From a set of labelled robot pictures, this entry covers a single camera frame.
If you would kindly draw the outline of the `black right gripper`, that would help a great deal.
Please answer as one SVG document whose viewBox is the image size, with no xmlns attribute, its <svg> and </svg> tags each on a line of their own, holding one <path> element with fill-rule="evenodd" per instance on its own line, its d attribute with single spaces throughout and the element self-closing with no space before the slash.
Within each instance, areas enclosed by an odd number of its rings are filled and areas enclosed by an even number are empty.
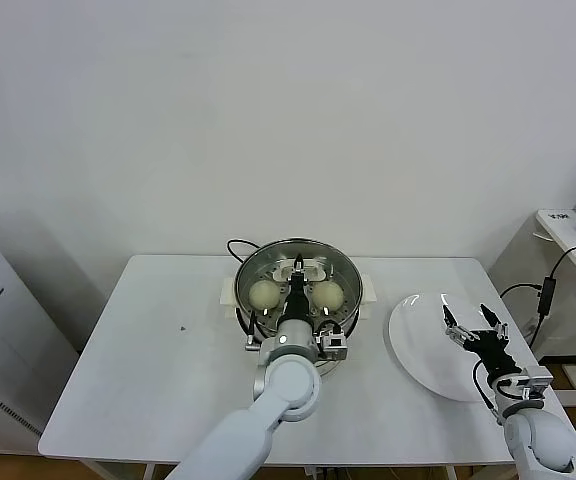
<svg viewBox="0 0 576 480">
<path fill-rule="evenodd" d="M 463 343 L 466 351 L 475 353 L 482 361 L 489 375 L 518 374 L 521 369 L 505 351 L 509 343 L 508 324 L 499 320 L 497 314 L 481 304 L 483 317 L 493 330 L 470 332 L 460 326 L 447 305 L 442 306 L 446 335 L 455 343 Z"/>
</svg>

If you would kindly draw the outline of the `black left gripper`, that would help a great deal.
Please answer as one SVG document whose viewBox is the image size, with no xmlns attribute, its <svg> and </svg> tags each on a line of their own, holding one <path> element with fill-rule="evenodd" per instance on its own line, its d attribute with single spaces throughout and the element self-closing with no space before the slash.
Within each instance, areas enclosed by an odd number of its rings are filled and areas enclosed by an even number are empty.
<svg viewBox="0 0 576 480">
<path fill-rule="evenodd" d="M 295 268 L 292 268 L 289 280 L 289 292 L 285 298 L 281 322 L 300 320 L 311 323 L 310 303 L 305 293 L 304 259 L 301 254 L 295 258 Z"/>
</svg>

